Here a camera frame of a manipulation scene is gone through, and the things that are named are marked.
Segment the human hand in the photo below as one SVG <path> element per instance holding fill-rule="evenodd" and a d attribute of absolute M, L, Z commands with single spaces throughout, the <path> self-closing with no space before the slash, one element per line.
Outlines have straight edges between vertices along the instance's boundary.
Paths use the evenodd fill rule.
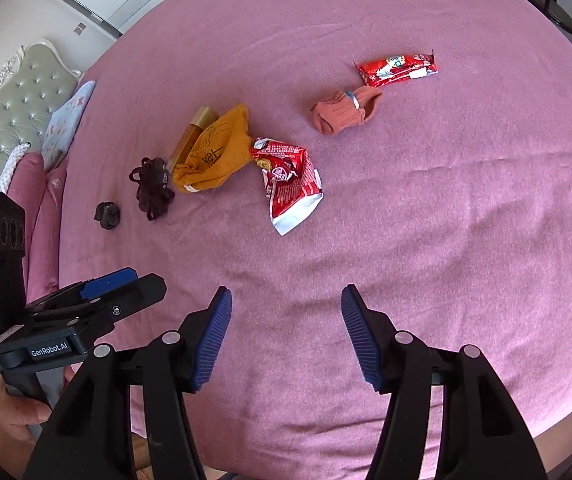
<path fill-rule="evenodd" d="M 66 367 L 64 375 L 67 383 L 74 372 Z M 47 421 L 50 414 L 50 407 L 43 402 L 10 395 L 0 381 L 0 467 L 13 478 L 23 478 L 35 448 L 28 426 Z"/>

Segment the crumpled red wrapper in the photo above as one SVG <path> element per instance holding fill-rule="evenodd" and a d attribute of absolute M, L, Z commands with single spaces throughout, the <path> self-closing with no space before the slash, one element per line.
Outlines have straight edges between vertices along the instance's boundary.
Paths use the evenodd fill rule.
<path fill-rule="evenodd" d="M 355 66 L 368 86 L 384 86 L 437 73 L 434 52 L 387 57 Z"/>
<path fill-rule="evenodd" d="M 260 137 L 251 150 L 263 173 L 271 222 L 280 235 L 301 224 L 323 198 L 319 172 L 299 146 Z"/>

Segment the pillow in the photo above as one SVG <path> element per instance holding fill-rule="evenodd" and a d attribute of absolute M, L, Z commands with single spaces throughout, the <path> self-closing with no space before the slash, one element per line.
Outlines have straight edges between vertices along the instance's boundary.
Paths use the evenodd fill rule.
<path fill-rule="evenodd" d="M 46 175 L 46 192 L 30 245 L 28 303 L 59 289 L 59 233 L 66 174 L 67 164 L 64 162 Z"/>
<path fill-rule="evenodd" d="M 52 114 L 41 148 L 46 171 L 54 168 L 68 153 L 95 84 L 95 81 L 85 83 L 66 104 Z"/>
<path fill-rule="evenodd" d="M 24 142 L 15 146 L 15 149 L 10 152 L 8 160 L 3 167 L 2 174 L 0 174 L 0 192 L 8 194 L 8 188 L 10 187 L 10 181 L 12 180 L 12 175 L 14 174 L 17 164 L 22 159 L 22 157 L 28 153 L 30 149 L 30 143 Z"/>
<path fill-rule="evenodd" d="M 44 159 L 41 153 L 27 153 L 17 164 L 7 193 L 26 212 L 26 224 L 24 227 L 26 257 L 23 259 L 23 282 L 26 287 L 28 286 L 30 243 L 45 190 L 46 171 L 44 170 Z"/>

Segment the tufted headboard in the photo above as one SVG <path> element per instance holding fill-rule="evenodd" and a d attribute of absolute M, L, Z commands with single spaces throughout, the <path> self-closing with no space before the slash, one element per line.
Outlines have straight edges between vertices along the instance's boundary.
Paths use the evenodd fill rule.
<path fill-rule="evenodd" d="M 41 137 L 52 113 L 74 93 L 81 73 L 61 61 L 53 44 L 39 40 L 20 48 L 0 69 L 0 173 L 10 152 L 30 142 L 41 150 Z"/>

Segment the brown hair tie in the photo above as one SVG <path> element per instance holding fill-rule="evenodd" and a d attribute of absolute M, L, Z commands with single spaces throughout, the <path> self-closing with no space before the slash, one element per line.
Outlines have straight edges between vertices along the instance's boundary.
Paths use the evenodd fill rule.
<path fill-rule="evenodd" d="M 175 198 L 175 192 L 168 188 L 168 172 L 163 158 L 144 157 L 141 160 L 141 167 L 134 168 L 128 178 L 139 184 L 136 199 L 139 202 L 139 209 L 146 213 L 150 221 L 157 220 L 167 213 L 168 206 Z"/>

